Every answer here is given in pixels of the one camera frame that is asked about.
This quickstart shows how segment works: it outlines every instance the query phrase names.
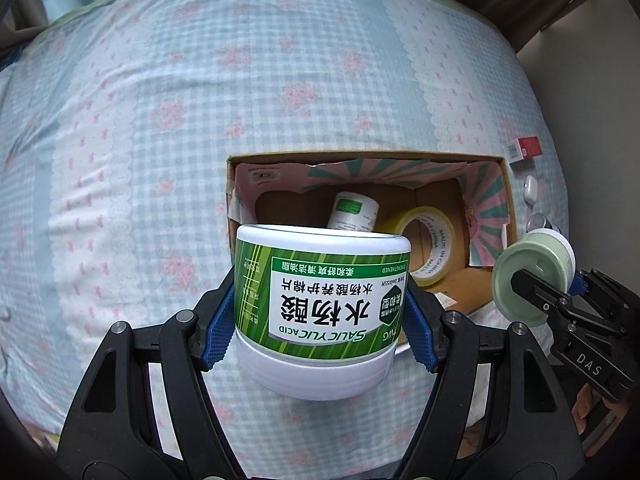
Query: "yellow packing tape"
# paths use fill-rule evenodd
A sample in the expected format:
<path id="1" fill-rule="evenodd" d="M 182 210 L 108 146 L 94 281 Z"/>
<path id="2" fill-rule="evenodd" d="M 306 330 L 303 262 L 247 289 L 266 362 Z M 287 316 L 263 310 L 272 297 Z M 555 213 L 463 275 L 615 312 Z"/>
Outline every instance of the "yellow packing tape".
<path id="1" fill-rule="evenodd" d="M 419 286 L 433 285 L 444 278 L 449 270 L 456 234 L 449 218 L 434 207 L 416 207 L 409 211 L 396 213 L 382 225 L 381 231 L 401 235 L 409 222 L 417 220 L 423 224 L 431 235 L 431 253 L 420 269 L 413 270 L 411 275 Z"/>

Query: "bed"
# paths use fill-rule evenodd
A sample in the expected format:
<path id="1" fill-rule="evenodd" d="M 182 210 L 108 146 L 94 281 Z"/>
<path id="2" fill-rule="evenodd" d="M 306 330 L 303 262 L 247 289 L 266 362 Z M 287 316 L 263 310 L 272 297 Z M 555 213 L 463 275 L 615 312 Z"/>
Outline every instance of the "bed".
<path id="1" fill-rule="evenodd" d="M 366 118 L 366 128 L 361 128 Z M 229 155 L 413 150 L 502 156 L 518 234 L 535 211 L 568 231 L 564 179 L 529 83 L 501 35 L 451 0 L 99 0 L 0 72 L 0 387 L 59 433 L 108 327 L 164 322 L 231 265 Z M 535 208 L 524 178 L 538 180 Z M 492 304 L 476 322 L 505 327 Z M 550 333 L 535 329 L 548 350 Z M 279 396 L 206 374 L 249 476 L 364 474 L 400 459 L 433 377 L 410 352 L 343 401 Z M 484 410 L 479 368 L 469 423 Z M 159 430 L 177 454 L 152 371 Z"/>

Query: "gray wall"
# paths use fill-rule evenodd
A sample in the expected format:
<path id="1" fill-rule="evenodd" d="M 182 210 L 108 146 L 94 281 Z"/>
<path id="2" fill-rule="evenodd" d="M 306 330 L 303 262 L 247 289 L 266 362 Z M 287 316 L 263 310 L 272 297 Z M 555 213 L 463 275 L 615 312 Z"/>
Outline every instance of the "gray wall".
<path id="1" fill-rule="evenodd" d="M 640 292 L 640 18 L 590 0 L 518 58 L 564 171 L 578 266 Z"/>

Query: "salicylic acid pad jar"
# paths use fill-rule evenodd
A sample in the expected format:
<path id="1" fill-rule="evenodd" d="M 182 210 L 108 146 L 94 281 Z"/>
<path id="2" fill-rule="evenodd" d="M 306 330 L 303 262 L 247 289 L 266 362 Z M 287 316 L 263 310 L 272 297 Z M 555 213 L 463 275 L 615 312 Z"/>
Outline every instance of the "salicylic acid pad jar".
<path id="1" fill-rule="evenodd" d="M 240 226 L 242 369 L 297 399 L 344 399 L 376 386 L 394 358 L 410 251 L 397 235 Z"/>

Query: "small red box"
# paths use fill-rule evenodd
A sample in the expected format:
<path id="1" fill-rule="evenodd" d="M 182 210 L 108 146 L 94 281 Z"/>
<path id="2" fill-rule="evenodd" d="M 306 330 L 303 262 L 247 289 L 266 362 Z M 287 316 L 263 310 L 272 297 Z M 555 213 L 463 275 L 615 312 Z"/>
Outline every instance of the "small red box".
<path id="1" fill-rule="evenodd" d="M 542 154 L 537 137 L 520 137 L 504 145 L 504 153 L 509 164 Z"/>

